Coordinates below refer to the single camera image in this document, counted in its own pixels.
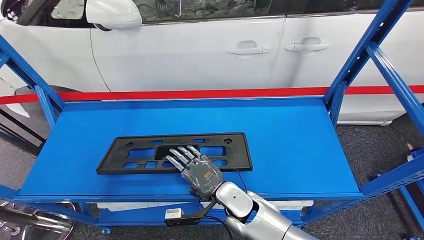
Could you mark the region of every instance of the red stripe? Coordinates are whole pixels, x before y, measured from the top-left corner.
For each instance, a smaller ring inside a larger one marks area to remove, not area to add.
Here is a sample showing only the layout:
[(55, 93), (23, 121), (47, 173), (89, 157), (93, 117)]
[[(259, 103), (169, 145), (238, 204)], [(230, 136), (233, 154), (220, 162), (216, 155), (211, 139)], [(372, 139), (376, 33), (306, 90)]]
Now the red stripe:
[[(424, 94), (424, 85), (410, 85), (415, 94)], [(93, 100), (148, 100), (148, 99), (206, 99), (206, 98), (251, 98), (251, 97), (290, 97), (324, 95), (328, 87), (289, 87), (265, 89), (225, 89), (225, 90), (186, 90), (186, 91), (122, 91), (122, 92), (59, 92), (64, 101)], [(389, 86), (350, 86), (346, 95), (393, 94)], [(1, 96), (0, 105), (37, 102), (35, 94)]]

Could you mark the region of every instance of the blue metal shelf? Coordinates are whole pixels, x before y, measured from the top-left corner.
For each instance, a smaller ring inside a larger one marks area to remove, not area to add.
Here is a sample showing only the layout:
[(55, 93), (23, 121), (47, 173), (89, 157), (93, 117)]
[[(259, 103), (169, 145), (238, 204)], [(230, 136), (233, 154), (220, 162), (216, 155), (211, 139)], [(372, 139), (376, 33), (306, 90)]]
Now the blue metal shelf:
[[(241, 175), (265, 199), (362, 196), (323, 100), (264, 98), (66, 103), (17, 199), (196, 201), (179, 173), (97, 175), (96, 167), (117, 136), (230, 132), (245, 133), (253, 171)], [(224, 179), (243, 187), (237, 172)]]
[[(241, 173), (249, 190), (267, 200), (333, 200), (304, 216), (283, 212), (300, 225), (420, 181), (424, 151), (358, 187), (334, 130), (345, 90), (372, 59), (424, 135), (424, 108), (379, 48), (412, 1), (384, 2), (323, 97), (64, 102), (0, 36), (0, 67), (6, 64), (36, 92), (52, 129), (22, 189), (0, 185), (0, 196), (95, 226), (162, 224), (165, 208), (102, 210), (97, 219), (89, 202), (189, 202), (187, 212), (199, 208), (177, 173), (97, 175), (118, 136), (243, 132), (253, 164), (253, 171)], [(223, 176), (241, 187), (236, 173)], [(82, 212), (52, 204), (63, 201), (79, 203)]]

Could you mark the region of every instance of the lower shelf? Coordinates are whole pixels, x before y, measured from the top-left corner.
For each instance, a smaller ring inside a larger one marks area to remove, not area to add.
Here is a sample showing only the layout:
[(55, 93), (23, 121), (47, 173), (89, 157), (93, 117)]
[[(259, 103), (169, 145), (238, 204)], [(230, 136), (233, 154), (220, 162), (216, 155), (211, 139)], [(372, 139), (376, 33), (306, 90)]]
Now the lower shelf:
[[(149, 207), (124, 211), (109, 211), (102, 209), (98, 216), (99, 226), (164, 226), (165, 211), (167, 209), (181, 208), (184, 213), (193, 213), (202, 208), (202, 205), (195, 203), (183, 203), (168, 206)], [(281, 214), (290, 219), (294, 225), (300, 225), (302, 221), (301, 210), (282, 210)], [(225, 219), (223, 209), (212, 209), (208, 216), (217, 217), (221, 220)], [(254, 213), (249, 217), (247, 222), (255, 216)], [(220, 225), (221, 223), (212, 219), (203, 219), (199, 225)]]

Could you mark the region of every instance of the rectangular hole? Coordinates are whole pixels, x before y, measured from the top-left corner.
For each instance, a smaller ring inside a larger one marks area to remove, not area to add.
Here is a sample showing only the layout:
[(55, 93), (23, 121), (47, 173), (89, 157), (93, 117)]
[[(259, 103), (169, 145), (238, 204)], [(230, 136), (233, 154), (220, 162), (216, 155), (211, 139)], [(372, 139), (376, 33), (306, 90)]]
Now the rectangular hole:
[(220, 157), (227, 155), (227, 150), (224, 146), (202, 146), (200, 153), (209, 157)]
[(145, 169), (155, 169), (158, 166), (157, 161), (148, 161), (146, 162), (146, 165), (144, 166)]
[(128, 159), (145, 159), (153, 157), (154, 148), (135, 148), (128, 152)]
[(137, 162), (135, 161), (127, 161), (122, 165), (124, 169), (135, 169), (137, 167)]
[(193, 142), (194, 142), (195, 144), (202, 144), (202, 143), (204, 143), (204, 142), (205, 142), (205, 139), (204, 139), (204, 138), (197, 138), (197, 139), (195, 139)]
[[(170, 153), (170, 149), (177, 150), (178, 149), (178, 146), (183, 146), (183, 147), (186, 148), (187, 147), (187, 144), (160, 145), (160, 146), (157, 146), (156, 154), (154, 155), (154, 159), (155, 160), (164, 160), (167, 155), (173, 156)], [(195, 147), (196, 149), (199, 148), (199, 145), (197, 145), (197, 144), (192, 144), (192, 146)]]
[(164, 143), (164, 141), (163, 141), (163, 140), (153, 140), (151, 143), (152, 143), (153, 145), (161, 145), (161, 144), (163, 144), (163, 143)]
[(162, 168), (175, 168), (175, 166), (168, 160), (162, 162)]
[(214, 164), (215, 166), (217, 166), (217, 167), (224, 167), (224, 166), (226, 166), (228, 163), (227, 163), (227, 160), (224, 160), (224, 159), (217, 159), (217, 160), (214, 160), (214, 161), (213, 161), (213, 164)]

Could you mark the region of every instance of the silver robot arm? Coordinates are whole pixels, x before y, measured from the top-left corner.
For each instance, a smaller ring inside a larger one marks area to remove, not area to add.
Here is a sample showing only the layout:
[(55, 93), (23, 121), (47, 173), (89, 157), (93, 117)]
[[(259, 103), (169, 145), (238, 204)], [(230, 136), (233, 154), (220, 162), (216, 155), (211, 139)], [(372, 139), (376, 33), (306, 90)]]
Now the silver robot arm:
[[(225, 224), (234, 233), (246, 240), (318, 240), (281, 215), (280, 210), (251, 191), (244, 192), (230, 181), (223, 181), (223, 175), (207, 156), (191, 145), (179, 146), (169, 151), (175, 156), (166, 156), (190, 184), (190, 192), (211, 203), (204, 209), (184, 214), (181, 208), (168, 209), (165, 223), (170, 227), (196, 225), (216, 204), (225, 208)], [(249, 216), (256, 212), (251, 222)]]
[[(318, 240), (281, 215), (280, 210), (251, 191), (244, 192), (232, 182), (224, 182), (215, 193), (225, 207), (226, 225), (246, 240)], [(255, 211), (252, 221), (245, 224)]]

